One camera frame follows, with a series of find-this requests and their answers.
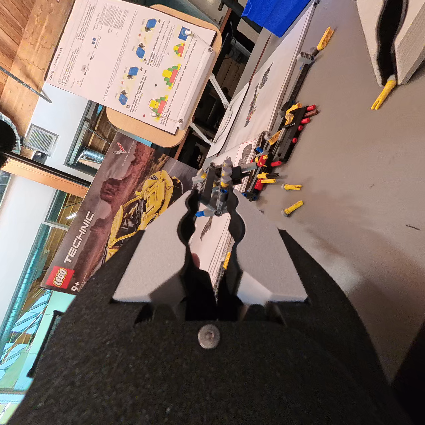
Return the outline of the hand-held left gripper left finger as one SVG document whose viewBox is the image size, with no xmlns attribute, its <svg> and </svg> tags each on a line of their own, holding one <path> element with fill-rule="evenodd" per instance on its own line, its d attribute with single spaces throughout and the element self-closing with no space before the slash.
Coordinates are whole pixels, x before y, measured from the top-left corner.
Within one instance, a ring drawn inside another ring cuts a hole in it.
<svg viewBox="0 0 425 425">
<path fill-rule="evenodd" d="M 193 225 L 188 204 L 191 195 L 193 191 L 186 191 L 142 232 L 113 301 L 166 305 L 178 319 L 187 318 L 187 301 L 193 295 L 199 272 L 182 234 L 186 216 Z"/>
</svg>

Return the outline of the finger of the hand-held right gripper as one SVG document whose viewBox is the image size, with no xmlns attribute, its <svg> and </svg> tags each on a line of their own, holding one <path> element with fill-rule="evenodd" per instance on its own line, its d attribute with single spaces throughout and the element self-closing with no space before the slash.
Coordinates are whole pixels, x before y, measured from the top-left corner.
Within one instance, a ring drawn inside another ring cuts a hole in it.
<svg viewBox="0 0 425 425">
<path fill-rule="evenodd" d="M 425 58 L 425 2 L 407 1 L 405 18 L 394 41 L 397 84 L 406 84 Z"/>
<path fill-rule="evenodd" d="M 395 73 L 391 57 L 394 32 L 384 17 L 388 1 L 357 0 L 356 6 L 372 68 L 378 85 L 383 87 Z"/>
</svg>

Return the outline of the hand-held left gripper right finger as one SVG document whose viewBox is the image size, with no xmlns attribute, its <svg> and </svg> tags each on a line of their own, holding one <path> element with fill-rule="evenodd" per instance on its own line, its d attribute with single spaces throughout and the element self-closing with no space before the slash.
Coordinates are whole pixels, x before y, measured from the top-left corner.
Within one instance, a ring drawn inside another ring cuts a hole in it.
<svg viewBox="0 0 425 425">
<path fill-rule="evenodd" d="M 234 243 L 217 293 L 219 320 L 236 321 L 251 305 L 306 301 L 279 229 L 238 190 L 229 193 L 226 206 Z"/>
</svg>

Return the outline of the black toy gear assembly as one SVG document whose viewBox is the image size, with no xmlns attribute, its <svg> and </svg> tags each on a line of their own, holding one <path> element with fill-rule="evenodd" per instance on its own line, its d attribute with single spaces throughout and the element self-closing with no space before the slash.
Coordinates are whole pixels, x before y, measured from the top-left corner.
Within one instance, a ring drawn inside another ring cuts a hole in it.
<svg viewBox="0 0 425 425">
<path fill-rule="evenodd" d="M 199 170 L 193 178 L 193 187 L 199 192 L 199 211 L 195 217 L 220 217 L 227 214 L 229 195 L 257 167 L 256 162 L 234 166 L 231 158 L 227 157 L 218 165 L 211 163 L 206 170 Z"/>
</svg>

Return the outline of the toy car set box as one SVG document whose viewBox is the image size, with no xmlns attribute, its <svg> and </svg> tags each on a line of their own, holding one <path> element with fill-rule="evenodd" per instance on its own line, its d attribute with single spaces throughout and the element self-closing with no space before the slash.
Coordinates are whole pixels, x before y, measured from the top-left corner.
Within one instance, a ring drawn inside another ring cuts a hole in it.
<svg viewBox="0 0 425 425">
<path fill-rule="evenodd" d="M 75 295 L 138 231 L 193 186 L 198 169 L 118 133 L 41 288 Z"/>
</svg>

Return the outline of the long black toy beam assembly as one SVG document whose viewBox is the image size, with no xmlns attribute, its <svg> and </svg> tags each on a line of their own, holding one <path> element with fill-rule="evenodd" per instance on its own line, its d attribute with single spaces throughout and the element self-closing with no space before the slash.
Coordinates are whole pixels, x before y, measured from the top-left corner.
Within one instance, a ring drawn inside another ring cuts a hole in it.
<svg viewBox="0 0 425 425">
<path fill-rule="evenodd" d="M 216 275 L 216 279 L 215 279 L 215 284 L 214 284 L 215 297 L 217 297 L 217 295 L 218 295 L 220 282 L 222 281 L 222 279 L 223 279 L 223 277 L 226 273 L 226 270 L 227 270 L 227 267 L 228 267 L 228 264 L 229 264 L 229 261 L 230 261 L 230 257 L 231 257 L 231 252 L 227 252 L 226 257 L 220 263 L 220 266 L 219 266 L 219 269 L 218 269 L 218 272 L 217 272 L 217 275 Z"/>
</svg>

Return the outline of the blue plastic bin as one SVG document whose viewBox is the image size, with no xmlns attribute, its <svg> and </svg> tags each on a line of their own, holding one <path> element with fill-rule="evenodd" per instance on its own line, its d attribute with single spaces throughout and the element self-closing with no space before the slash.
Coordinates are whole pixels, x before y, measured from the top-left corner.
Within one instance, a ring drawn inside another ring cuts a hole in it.
<svg viewBox="0 0 425 425">
<path fill-rule="evenodd" d="M 282 37 L 309 3 L 309 0 L 248 0 L 242 17 Z"/>
</svg>

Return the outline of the building instruction booklet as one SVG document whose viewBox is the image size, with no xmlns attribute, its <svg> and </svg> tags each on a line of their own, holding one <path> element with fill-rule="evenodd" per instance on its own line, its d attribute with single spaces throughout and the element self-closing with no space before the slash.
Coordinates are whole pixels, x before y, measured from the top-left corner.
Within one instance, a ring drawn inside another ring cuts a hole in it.
<svg viewBox="0 0 425 425">
<path fill-rule="evenodd" d="M 250 162 L 261 137 L 271 131 L 314 9 L 310 3 L 302 10 L 301 16 L 252 77 L 225 148 L 219 156 L 217 153 L 210 155 L 216 166 L 222 165 L 226 158 L 231 159 L 233 166 Z M 200 268 L 209 273 L 215 291 L 233 245 L 229 223 L 228 213 L 198 217 L 190 240 L 191 249 L 200 258 Z"/>
</svg>

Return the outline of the partly built toy chassis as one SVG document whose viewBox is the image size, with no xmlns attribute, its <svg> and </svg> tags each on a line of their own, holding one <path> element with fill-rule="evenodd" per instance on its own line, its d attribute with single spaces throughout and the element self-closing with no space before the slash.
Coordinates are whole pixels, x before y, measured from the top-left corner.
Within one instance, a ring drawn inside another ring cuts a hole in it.
<svg viewBox="0 0 425 425">
<path fill-rule="evenodd" d="M 311 117 L 318 113 L 315 104 L 303 106 L 297 102 L 297 99 L 316 56 L 327 46 L 333 33 L 334 29 L 328 27 L 312 53 L 308 54 L 302 51 L 298 55 L 297 62 L 300 63 L 300 71 L 288 100 L 279 111 L 283 120 L 278 131 L 263 146 L 260 145 L 255 149 L 255 156 L 251 160 L 255 164 L 255 168 L 252 169 L 242 193 L 249 201 L 256 201 L 264 186 L 277 181 L 279 173 L 275 172 L 276 168 L 288 162 L 302 130 L 310 123 Z"/>
</svg>

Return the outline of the black stand pole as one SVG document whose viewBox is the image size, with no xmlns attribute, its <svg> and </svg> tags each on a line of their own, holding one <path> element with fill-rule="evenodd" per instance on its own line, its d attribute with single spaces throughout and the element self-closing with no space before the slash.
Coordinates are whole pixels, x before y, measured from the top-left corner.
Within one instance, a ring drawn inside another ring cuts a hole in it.
<svg viewBox="0 0 425 425">
<path fill-rule="evenodd" d="M 226 5 L 238 17 L 242 17 L 244 6 L 240 4 L 237 0 L 220 0 L 220 4 Z"/>
</svg>

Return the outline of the black dimpled mat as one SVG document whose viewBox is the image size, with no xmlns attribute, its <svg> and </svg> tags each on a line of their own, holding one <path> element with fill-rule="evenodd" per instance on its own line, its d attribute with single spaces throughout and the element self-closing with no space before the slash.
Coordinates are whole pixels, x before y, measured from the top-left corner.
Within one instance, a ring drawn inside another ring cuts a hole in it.
<svg viewBox="0 0 425 425">
<path fill-rule="evenodd" d="M 393 382 L 395 396 L 414 424 L 425 423 L 425 337 L 417 334 Z"/>
</svg>

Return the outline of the printed instruction sheet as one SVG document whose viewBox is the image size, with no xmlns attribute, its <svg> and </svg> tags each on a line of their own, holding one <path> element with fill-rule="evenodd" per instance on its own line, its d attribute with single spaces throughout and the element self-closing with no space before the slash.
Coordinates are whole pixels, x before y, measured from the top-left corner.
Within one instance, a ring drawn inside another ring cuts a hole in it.
<svg viewBox="0 0 425 425">
<path fill-rule="evenodd" d="M 189 124 L 217 36 L 126 1 L 75 1 L 46 82 L 175 135 Z"/>
</svg>

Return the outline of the wooden pillar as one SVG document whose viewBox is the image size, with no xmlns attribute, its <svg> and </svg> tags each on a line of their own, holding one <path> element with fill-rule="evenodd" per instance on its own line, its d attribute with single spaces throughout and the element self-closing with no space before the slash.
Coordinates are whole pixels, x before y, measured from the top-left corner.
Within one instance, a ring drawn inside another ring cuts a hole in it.
<svg viewBox="0 0 425 425">
<path fill-rule="evenodd" d="M 71 0 L 2 0 L 0 64 L 41 91 L 45 74 L 72 9 Z M 0 109 L 24 135 L 37 102 L 43 100 L 1 72 Z"/>
</svg>

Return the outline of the silver flexible duct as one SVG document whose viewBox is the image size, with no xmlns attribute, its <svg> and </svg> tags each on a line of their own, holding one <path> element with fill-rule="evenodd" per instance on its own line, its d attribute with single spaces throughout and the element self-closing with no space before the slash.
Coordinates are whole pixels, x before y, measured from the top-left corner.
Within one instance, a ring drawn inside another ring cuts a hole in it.
<svg viewBox="0 0 425 425">
<path fill-rule="evenodd" d="M 77 155 L 77 162 L 89 164 L 88 166 L 95 168 L 94 164 L 101 164 L 105 158 L 105 154 L 88 148 L 87 146 L 81 146 Z"/>
</svg>

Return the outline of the wall air vent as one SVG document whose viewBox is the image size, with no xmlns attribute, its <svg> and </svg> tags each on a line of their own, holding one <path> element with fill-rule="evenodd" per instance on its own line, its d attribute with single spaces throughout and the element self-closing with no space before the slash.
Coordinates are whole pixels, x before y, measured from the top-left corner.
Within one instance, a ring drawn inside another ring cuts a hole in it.
<svg viewBox="0 0 425 425">
<path fill-rule="evenodd" d="M 23 146 L 35 152 L 39 151 L 46 156 L 52 156 L 59 137 L 56 133 L 35 124 L 30 124 L 23 140 Z"/>
</svg>

